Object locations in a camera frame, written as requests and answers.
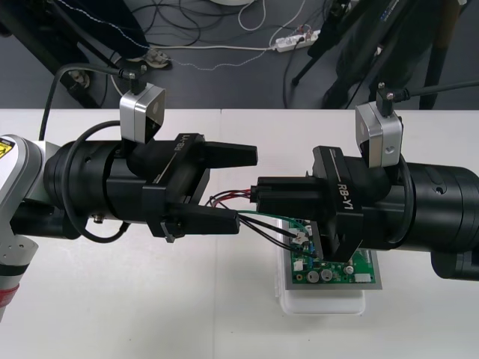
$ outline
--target table surface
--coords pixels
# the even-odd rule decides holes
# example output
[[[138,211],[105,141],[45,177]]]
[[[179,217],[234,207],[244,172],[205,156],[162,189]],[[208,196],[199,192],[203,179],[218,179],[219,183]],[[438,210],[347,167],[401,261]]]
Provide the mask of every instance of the table surface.
[[[479,173],[477,111],[402,111],[410,162]],[[34,140],[40,110],[1,110],[0,133]],[[71,141],[114,110],[53,111],[47,140]],[[168,110],[159,138],[200,132],[258,147],[254,168],[212,171],[207,193],[258,176],[302,176],[312,149],[358,154],[353,111]],[[118,138],[108,129],[97,138]],[[250,209],[243,200],[231,205]],[[93,227],[112,233],[117,223]],[[173,245],[132,225],[110,245],[35,239],[40,246],[0,325],[2,358],[476,358],[479,284],[438,278],[428,254],[380,252],[382,291],[362,316],[287,316],[275,298],[275,248],[238,236]]]

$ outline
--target warning label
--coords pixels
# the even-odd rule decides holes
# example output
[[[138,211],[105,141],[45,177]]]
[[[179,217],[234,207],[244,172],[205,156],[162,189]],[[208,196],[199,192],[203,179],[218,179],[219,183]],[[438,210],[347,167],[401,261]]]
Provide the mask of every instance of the warning label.
[[[14,147],[14,142],[0,138],[0,159],[9,153]]]

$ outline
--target red stripe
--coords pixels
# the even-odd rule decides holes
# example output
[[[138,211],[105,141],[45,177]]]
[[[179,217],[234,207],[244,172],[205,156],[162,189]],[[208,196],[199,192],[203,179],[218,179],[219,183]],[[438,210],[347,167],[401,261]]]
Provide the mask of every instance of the red stripe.
[[[6,307],[9,305],[16,291],[18,290],[19,286],[20,285],[12,289],[0,290],[0,308]]]

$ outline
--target power strip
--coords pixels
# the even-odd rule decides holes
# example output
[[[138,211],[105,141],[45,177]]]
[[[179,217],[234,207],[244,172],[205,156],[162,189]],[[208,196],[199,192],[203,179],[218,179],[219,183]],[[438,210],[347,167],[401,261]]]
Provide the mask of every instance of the power strip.
[[[311,46],[314,43],[314,41],[317,40],[317,36],[319,35],[320,32],[321,32],[321,30],[316,30],[311,35],[310,39],[302,41],[301,43],[298,44],[298,46],[296,48],[301,49],[303,47]],[[294,49],[294,46],[296,45],[298,40],[301,37],[304,37],[304,36],[305,35],[294,35],[294,36],[289,36],[289,37],[280,37],[279,39],[276,39],[276,47],[275,48],[278,52],[291,51],[292,49]]]

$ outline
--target screw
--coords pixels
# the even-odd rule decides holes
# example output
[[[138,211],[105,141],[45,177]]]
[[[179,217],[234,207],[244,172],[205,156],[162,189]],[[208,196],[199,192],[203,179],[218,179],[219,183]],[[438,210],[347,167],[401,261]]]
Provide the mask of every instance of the screw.
[[[96,224],[102,224],[104,219],[105,219],[104,215],[94,215],[93,216],[93,222],[96,223]]]

